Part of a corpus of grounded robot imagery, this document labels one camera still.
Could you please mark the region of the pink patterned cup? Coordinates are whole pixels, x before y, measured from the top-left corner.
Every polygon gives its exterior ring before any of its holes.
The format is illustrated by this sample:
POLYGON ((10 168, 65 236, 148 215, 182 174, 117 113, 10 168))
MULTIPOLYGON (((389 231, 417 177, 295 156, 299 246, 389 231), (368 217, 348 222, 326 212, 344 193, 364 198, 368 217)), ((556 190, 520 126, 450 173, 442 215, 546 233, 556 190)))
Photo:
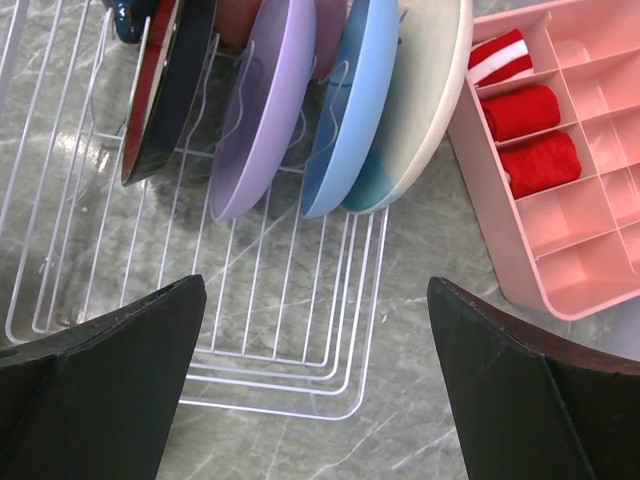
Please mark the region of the pink patterned cup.
POLYGON ((214 31, 219 35, 219 49, 227 55, 239 55, 248 43, 261 0, 219 0, 214 31))

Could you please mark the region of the pink plastic cup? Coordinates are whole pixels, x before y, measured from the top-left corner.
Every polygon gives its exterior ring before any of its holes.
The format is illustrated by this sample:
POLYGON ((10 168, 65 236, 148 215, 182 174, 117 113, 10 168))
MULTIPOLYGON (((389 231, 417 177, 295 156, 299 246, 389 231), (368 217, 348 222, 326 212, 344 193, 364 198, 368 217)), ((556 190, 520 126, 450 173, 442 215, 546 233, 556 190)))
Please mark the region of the pink plastic cup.
POLYGON ((311 75, 320 80, 333 69, 347 18, 347 0, 315 0, 315 65, 311 75))

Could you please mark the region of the dark red rimmed plate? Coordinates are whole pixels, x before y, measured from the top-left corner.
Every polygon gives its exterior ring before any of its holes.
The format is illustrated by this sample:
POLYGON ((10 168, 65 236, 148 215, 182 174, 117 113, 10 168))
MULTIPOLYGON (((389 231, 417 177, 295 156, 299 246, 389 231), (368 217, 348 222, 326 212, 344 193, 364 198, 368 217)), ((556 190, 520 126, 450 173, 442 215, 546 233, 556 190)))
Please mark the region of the dark red rimmed plate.
POLYGON ((158 1, 142 22, 143 56, 129 110, 121 183, 163 169, 181 138, 213 40, 215 1, 158 1))

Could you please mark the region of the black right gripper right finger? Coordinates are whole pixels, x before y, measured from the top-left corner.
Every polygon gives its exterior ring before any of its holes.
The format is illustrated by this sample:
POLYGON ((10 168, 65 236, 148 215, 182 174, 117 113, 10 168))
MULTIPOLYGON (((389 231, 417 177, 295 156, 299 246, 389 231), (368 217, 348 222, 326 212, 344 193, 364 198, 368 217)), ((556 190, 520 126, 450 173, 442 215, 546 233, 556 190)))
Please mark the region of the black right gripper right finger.
POLYGON ((471 479, 636 479, 639 364, 430 279, 432 334, 471 479))

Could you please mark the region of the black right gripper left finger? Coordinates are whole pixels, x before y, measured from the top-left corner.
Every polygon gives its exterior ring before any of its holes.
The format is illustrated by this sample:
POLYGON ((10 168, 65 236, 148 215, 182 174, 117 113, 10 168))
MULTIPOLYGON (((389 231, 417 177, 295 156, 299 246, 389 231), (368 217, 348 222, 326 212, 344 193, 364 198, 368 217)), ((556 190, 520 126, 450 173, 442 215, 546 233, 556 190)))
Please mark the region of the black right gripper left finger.
POLYGON ((155 478, 206 300, 189 275, 2 350, 2 478, 155 478))

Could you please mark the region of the cream and blue plate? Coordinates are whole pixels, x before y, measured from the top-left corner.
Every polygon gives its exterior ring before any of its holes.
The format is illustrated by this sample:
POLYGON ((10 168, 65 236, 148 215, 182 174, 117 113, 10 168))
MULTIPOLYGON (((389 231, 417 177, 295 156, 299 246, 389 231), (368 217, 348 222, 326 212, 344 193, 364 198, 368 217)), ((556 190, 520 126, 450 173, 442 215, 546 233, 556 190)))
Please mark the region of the cream and blue plate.
POLYGON ((438 149, 457 105, 470 56, 473 2, 402 1, 394 70, 363 168, 342 202, 357 214, 403 196, 438 149))

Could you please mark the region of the lavender plate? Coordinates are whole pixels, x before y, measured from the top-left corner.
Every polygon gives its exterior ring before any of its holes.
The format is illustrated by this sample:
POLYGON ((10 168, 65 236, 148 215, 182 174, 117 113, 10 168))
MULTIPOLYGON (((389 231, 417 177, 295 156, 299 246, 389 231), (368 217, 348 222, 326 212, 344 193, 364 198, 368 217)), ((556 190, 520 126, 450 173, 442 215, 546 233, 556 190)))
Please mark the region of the lavender plate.
POLYGON ((242 54, 210 179, 214 220, 249 211, 289 147, 314 67, 312 1, 264 1, 242 54))

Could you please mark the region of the dark blue ceramic mug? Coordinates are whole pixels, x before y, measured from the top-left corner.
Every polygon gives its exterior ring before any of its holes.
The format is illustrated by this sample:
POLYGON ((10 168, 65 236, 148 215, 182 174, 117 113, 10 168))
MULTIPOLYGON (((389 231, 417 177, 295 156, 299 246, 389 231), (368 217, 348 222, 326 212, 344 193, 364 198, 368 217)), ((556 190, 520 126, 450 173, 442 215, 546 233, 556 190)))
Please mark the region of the dark blue ceramic mug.
POLYGON ((126 44, 138 44, 148 17, 153 17, 158 0, 102 0, 106 10, 113 11, 116 33, 126 44))

